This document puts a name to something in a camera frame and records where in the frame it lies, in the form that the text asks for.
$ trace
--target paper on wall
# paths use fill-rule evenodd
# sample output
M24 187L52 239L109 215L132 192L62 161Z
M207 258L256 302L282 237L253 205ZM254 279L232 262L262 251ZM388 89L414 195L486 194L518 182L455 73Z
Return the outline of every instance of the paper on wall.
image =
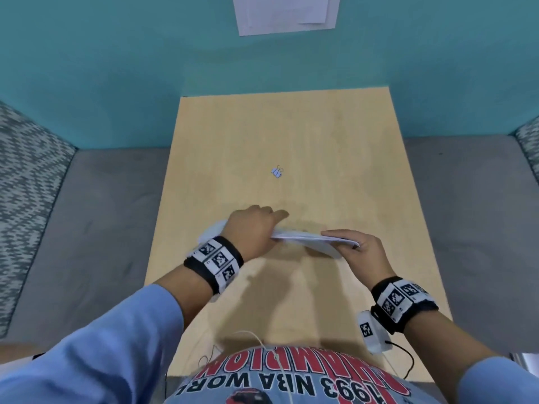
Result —
M340 0L233 0L240 36L335 28Z
M223 220L212 225L198 238L198 243L203 244L204 242L209 241L213 237L218 236L221 231L223 231L225 224L226 220ZM290 242L292 244L300 244L304 247L308 247L314 249L315 251L322 252L335 259L340 258L341 255L337 252L335 248L331 246L332 242L344 242L345 244L359 246L356 241L346 240L344 238L326 237L324 235L311 234L303 231L283 230L280 228L276 228L273 231L272 238L280 239L284 242Z

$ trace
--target black wristband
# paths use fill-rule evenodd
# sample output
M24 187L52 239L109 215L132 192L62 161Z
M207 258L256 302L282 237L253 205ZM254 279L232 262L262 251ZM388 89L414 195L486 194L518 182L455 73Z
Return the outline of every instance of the black wristband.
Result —
M199 274L216 295L223 293L238 274L243 258L229 240L218 236L198 245L189 253L183 264Z
M371 293L375 302L371 314L391 334L403 333L408 321L419 312L438 310L425 289L400 276L384 279Z

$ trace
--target tabletop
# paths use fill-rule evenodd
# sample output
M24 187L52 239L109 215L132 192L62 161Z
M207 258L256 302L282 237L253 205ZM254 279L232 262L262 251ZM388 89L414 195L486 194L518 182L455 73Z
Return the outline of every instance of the tabletop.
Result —
M397 274L451 317L388 88L182 98L146 284L180 265L212 224L254 203L289 211L283 228L380 237ZM386 353L391 369L363 344L355 317L372 304L343 259L278 245L194 319L168 374L258 345L236 333L247 330L267 344L330 348L402 377L405 353ZM415 355L408 379L432 381L404 336L392 340Z

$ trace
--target t-shirt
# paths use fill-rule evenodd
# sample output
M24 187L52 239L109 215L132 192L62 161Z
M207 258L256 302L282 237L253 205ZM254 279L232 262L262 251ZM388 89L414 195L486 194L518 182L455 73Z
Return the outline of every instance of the t-shirt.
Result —
M183 332L178 303L146 286L43 356L0 380L10 404L148 403ZM512 361L489 358L458 386L461 404L539 402L539 379ZM167 404L435 404L413 384L347 354L312 347L254 347L212 361Z

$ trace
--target patterned upholstery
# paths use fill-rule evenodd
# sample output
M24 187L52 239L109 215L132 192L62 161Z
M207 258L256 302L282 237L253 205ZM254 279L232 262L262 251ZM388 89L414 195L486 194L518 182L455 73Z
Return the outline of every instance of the patterned upholstery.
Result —
M75 151L0 102L0 338Z
M521 126L515 137L522 147L522 151L528 159L535 178L539 183L539 117Z

